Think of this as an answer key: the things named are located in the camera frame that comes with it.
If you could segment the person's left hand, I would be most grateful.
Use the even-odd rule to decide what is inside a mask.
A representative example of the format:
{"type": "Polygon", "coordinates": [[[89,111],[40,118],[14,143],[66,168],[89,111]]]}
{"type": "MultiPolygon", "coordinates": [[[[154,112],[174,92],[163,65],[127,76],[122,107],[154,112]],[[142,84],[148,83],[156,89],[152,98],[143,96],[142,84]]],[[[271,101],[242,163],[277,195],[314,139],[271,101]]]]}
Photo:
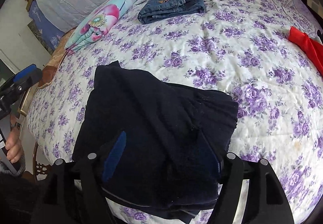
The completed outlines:
{"type": "Polygon", "coordinates": [[[10,116],[10,134],[7,138],[5,148],[7,150],[7,159],[11,163],[16,163],[24,154],[24,150],[20,140],[20,131],[16,126],[16,117],[10,116]]]}

